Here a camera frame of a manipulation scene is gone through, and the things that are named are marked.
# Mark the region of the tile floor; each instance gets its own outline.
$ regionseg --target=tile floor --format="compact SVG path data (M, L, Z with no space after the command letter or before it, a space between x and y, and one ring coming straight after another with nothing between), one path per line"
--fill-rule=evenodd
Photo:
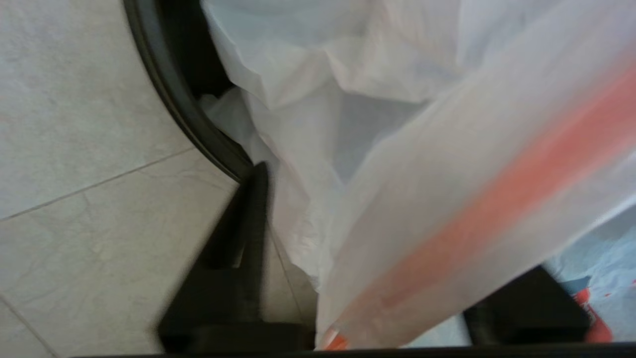
M173 123L119 0L4 0L0 48L0 358L157 352L236 184ZM313 323L272 240L264 285L265 319Z

